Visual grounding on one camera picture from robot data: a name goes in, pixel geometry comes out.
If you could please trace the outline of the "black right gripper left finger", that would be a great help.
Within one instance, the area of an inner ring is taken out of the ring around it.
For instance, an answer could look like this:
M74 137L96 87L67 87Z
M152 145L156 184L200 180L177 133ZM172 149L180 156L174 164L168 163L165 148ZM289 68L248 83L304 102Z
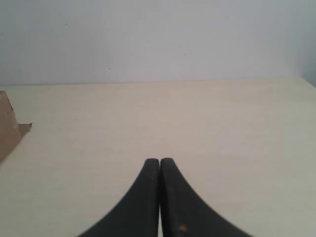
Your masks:
M148 158L134 183L101 220L81 237L157 237L159 160Z

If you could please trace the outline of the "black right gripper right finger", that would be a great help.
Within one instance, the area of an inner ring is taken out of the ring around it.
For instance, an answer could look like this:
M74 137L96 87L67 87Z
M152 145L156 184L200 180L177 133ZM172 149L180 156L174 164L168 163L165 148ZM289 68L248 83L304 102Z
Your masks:
M160 214L164 237L248 237L210 208L172 158L160 161Z

